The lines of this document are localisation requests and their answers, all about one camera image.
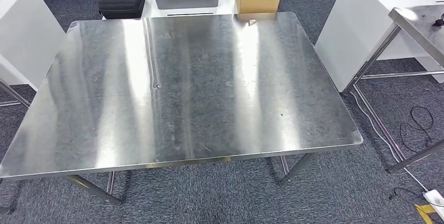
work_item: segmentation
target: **stainless steel table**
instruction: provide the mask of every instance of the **stainless steel table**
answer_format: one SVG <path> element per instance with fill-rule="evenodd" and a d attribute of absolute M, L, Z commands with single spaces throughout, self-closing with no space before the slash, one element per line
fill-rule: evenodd
<path fill-rule="evenodd" d="M 444 66 L 444 26 L 432 26 L 435 23 L 435 20 L 439 18 L 442 19 L 444 17 L 444 5 L 394 8 L 388 16 L 393 19 L 393 24 L 391 25 L 390 30 L 387 32 L 385 40 L 380 43 L 370 59 L 364 64 L 364 66 L 360 69 L 360 71 L 350 82 L 350 84 L 348 84 L 344 93 L 347 93 L 352 88 L 354 88 L 364 102 L 364 105 L 369 110 L 370 115 L 376 121 L 385 138 L 394 150 L 397 159 L 399 160 L 399 163 L 387 169 L 389 172 L 395 172 L 433 153 L 436 153 L 441 149 L 444 149 L 444 139 L 429 146 L 428 148 L 425 148 L 421 152 L 416 153 L 412 157 L 406 158 L 397 146 L 396 142 L 393 140 L 390 133 L 382 124 L 376 112 L 371 107 L 364 93 L 359 89 L 358 81 L 364 79 L 444 74 L 444 71 L 422 71 L 409 73 L 364 75 L 364 73 L 369 69 L 374 61 L 376 61 L 376 59 L 381 55 L 381 53 L 387 48 L 390 42 L 401 30 L 404 30 L 409 36 L 411 36 L 413 40 L 415 40 L 419 44 L 419 46 L 421 46 L 435 61 L 437 61 L 441 66 Z"/>
<path fill-rule="evenodd" d="M 294 13 L 77 21 L 0 177 L 64 176 L 119 204 L 113 171 L 282 156 L 284 184 L 361 143 Z M 77 175 L 97 172 L 106 192 Z"/>

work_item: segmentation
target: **white panel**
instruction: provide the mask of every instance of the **white panel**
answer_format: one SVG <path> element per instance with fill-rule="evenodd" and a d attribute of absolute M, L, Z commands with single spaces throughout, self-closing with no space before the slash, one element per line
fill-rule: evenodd
<path fill-rule="evenodd" d="M 34 89 L 45 77 L 64 31 L 43 0 L 15 0 L 2 6 L 0 53 Z"/>
<path fill-rule="evenodd" d="M 392 24 L 388 13 L 378 0 L 336 0 L 315 50 L 340 92 Z"/>

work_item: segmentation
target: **floor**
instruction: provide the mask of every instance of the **floor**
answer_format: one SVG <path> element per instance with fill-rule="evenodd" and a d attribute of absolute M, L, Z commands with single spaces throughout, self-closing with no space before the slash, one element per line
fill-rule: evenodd
<path fill-rule="evenodd" d="M 66 30 L 74 20 L 100 19 L 97 0 L 45 0 Z M 279 11 L 294 12 L 315 43 L 335 0 L 281 0 Z M 423 70 L 416 60 L 378 62 L 369 72 Z M 444 85 L 432 77 L 362 81 L 395 140 L 399 126 L 414 124 L 413 106 L 429 109 L 434 125 L 432 141 L 444 137 Z M 28 86 L 15 89 L 32 99 Z M 0 101 L 9 98 L 0 92 Z M 403 172 L 388 174 L 394 164 L 388 148 L 370 127 L 351 95 L 343 96 L 364 143 L 356 149 L 326 152 L 285 187 L 279 158 L 206 163 L 159 169 L 116 172 L 114 193 L 124 202 L 111 206 L 60 178 L 9 181 L 0 184 L 0 206 L 15 209 L 1 223 L 424 223 L 413 203 L 425 205 L 402 189 L 420 194 L 421 188 Z M 0 158 L 25 115 L 24 106 L 0 108 Z M 419 113 L 420 124 L 430 116 Z M 425 134 L 403 129 L 411 149 L 425 146 Z M 401 145 L 404 153 L 413 152 Z M 292 165 L 300 156 L 290 156 Z M 444 192 L 443 152 L 412 165 L 410 171 L 429 189 Z M 88 180 L 106 187 L 107 174 L 90 174 Z M 436 214 L 431 215 L 439 220 Z"/>

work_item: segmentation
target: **black case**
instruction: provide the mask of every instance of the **black case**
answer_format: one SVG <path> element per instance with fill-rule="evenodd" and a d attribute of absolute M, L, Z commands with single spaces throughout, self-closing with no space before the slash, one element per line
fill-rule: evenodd
<path fill-rule="evenodd" d="M 106 19 L 140 18 L 145 0 L 100 0 L 98 9 Z"/>

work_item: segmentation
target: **cable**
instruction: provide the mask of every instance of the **cable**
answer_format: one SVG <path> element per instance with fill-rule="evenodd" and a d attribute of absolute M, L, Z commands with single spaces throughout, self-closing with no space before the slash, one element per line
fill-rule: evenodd
<path fill-rule="evenodd" d="M 415 111 L 415 109 L 416 109 L 416 110 L 417 110 L 417 109 L 422 109 L 422 110 L 425 110 L 425 111 L 427 112 L 427 114 L 430 116 L 430 119 L 431 119 L 431 122 L 430 122 L 430 126 L 429 126 L 429 127 L 423 127 L 423 126 L 418 122 L 418 120 L 415 118 L 414 113 L 413 113 L 413 112 Z M 432 143 L 432 137 L 429 135 L 429 133 L 427 132 L 427 130 L 430 130 L 430 129 L 433 127 L 433 125 L 434 125 L 434 123 L 435 123 L 435 119 L 433 118 L 433 116 L 432 116 L 432 114 L 430 113 L 430 111 L 429 111 L 427 108 L 422 107 L 422 106 L 414 106 L 414 107 L 412 107 L 411 110 L 410 110 L 410 117 L 413 119 L 413 121 L 415 122 L 415 124 L 417 124 L 417 125 L 419 126 L 419 128 L 416 128 L 416 127 L 414 127 L 414 126 L 412 126 L 412 125 L 410 125 L 410 124 L 402 123 L 402 124 L 399 125 L 399 135 L 401 136 L 401 142 L 402 142 L 402 144 L 403 144 L 407 149 L 411 150 L 412 152 L 417 153 L 417 152 L 418 152 L 417 150 L 413 150 L 412 148 L 410 148 L 410 147 L 404 142 L 404 137 L 403 137 L 403 133 L 402 133 L 402 126 L 408 126 L 408 127 L 413 128 L 413 129 L 415 129 L 415 130 L 418 130 L 418 131 L 422 131 L 422 132 L 424 132 L 424 133 L 426 134 L 426 136 L 427 136 L 427 140 L 426 140 L 425 147 L 429 147 L 429 146 L 431 145 L 431 143 Z"/>
<path fill-rule="evenodd" d="M 431 205 L 434 205 L 434 206 L 437 206 L 437 207 L 444 207 L 444 206 L 442 206 L 442 205 L 437 205 L 437 204 L 435 204 L 435 203 L 431 203 L 431 202 L 428 201 L 424 196 L 420 196 L 420 195 L 416 194 L 415 192 L 413 192 L 413 191 L 411 191 L 411 190 L 409 190 L 409 189 L 403 188 L 403 187 L 395 187 L 395 188 L 393 188 L 393 193 L 395 194 L 395 196 L 399 196 L 399 194 L 396 192 L 397 189 L 401 189 L 401 190 L 407 191 L 407 192 L 409 192 L 409 193 L 415 195 L 416 198 L 420 198 L 420 199 L 422 199 L 422 200 L 425 200 L 425 201 L 427 201 L 427 202 L 428 202 L 429 204 L 431 204 Z"/>
<path fill-rule="evenodd" d="M 392 153 L 392 156 L 395 158 L 395 160 L 399 163 L 399 160 L 398 160 L 398 158 L 396 157 L 396 155 L 395 155 L 395 153 L 393 152 L 393 149 L 392 149 L 392 146 L 379 134 L 379 132 L 376 130 L 376 128 L 375 128 L 375 126 L 374 126 L 374 124 L 373 124 L 373 121 L 372 121 L 372 119 L 370 118 L 370 116 L 362 109 L 362 107 L 361 107 L 361 105 L 359 105 L 359 103 L 358 103 L 358 99 L 356 98 L 356 96 L 355 96 L 355 94 L 353 93 L 353 92 L 350 92 L 352 95 L 353 95 L 353 97 L 354 97 L 354 100 L 356 101 L 356 104 L 358 105 L 358 107 L 359 107 L 359 109 L 362 111 L 362 113 L 364 113 L 366 116 L 367 116 L 367 118 L 369 119 L 369 121 L 370 121 L 370 124 L 372 125 L 372 128 L 373 128 L 373 130 L 376 132 L 376 134 L 387 144 L 387 146 L 388 146 L 388 148 L 390 149 L 390 152 Z M 406 171 L 426 192 L 428 192 L 429 190 L 415 177 L 415 176 L 413 176 L 413 174 L 409 171 L 409 170 L 407 170 L 407 168 L 404 168 L 404 171 Z"/>
<path fill-rule="evenodd" d="M 414 205 L 414 203 L 412 203 L 410 200 L 407 200 L 407 199 L 405 199 L 404 197 L 401 197 L 398 193 L 396 193 L 396 189 L 403 189 L 403 190 L 409 191 L 410 193 L 412 193 L 412 194 L 414 194 L 415 196 L 419 197 L 419 195 L 413 193 L 412 191 L 410 191 L 410 190 L 408 190 L 408 189 L 405 189 L 405 188 L 402 188 L 402 187 L 395 187 L 395 188 L 393 189 L 394 195 L 392 195 L 392 196 L 389 197 L 390 200 L 393 199 L 393 197 L 397 196 L 397 197 L 399 197 L 400 199 L 402 199 L 403 201 L 405 201 L 405 202 L 407 202 L 407 203 L 409 203 L 409 204 L 411 204 L 411 205 Z M 435 223 L 437 223 L 437 224 L 443 224 L 442 222 L 435 220 L 432 216 L 430 216 L 430 215 L 429 215 L 428 213 L 426 213 L 424 210 L 422 210 L 422 209 L 420 209 L 420 208 L 418 208 L 418 207 L 415 207 L 415 208 L 418 209 L 419 211 L 425 213 L 425 214 L 426 214 L 426 215 L 427 215 L 432 221 L 434 221 Z"/>

